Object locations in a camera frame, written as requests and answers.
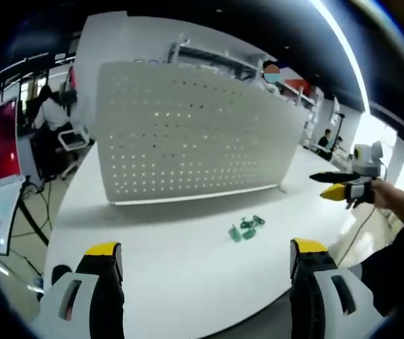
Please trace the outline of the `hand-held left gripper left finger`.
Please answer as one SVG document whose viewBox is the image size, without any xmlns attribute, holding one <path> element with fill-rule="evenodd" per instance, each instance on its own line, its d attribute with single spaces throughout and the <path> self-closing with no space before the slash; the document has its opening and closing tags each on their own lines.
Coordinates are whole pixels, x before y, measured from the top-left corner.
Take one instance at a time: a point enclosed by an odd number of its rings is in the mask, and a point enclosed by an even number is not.
<svg viewBox="0 0 404 339">
<path fill-rule="evenodd" d="M 40 300 L 41 338 L 123 338 L 124 292 L 121 244 L 87 250 L 77 268 L 53 268 Z"/>
</svg>

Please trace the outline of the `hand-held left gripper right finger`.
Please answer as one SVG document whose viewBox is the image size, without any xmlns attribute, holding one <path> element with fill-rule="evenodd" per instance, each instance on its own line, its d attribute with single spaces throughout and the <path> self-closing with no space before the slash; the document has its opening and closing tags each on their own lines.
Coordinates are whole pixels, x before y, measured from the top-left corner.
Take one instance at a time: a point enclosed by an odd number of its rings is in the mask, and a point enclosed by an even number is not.
<svg viewBox="0 0 404 339">
<path fill-rule="evenodd" d="M 321 243 L 290 241 L 292 338 L 370 338 L 383 321 L 362 267 L 337 267 Z"/>
</svg>

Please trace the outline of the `person's right hand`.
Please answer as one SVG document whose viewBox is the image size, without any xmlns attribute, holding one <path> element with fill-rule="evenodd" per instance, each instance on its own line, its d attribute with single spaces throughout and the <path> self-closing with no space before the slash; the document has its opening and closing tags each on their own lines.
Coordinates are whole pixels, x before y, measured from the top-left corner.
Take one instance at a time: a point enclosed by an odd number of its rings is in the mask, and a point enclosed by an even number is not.
<svg viewBox="0 0 404 339">
<path fill-rule="evenodd" d="M 404 212 L 404 191 L 381 179 L 370 182 L 368 197 L 351 198 L 347 200 L 346 208 L 356 208 L 361 203 L 369 203 L 376 208 L 390 210 L 395 214 Z"/>
</svg>

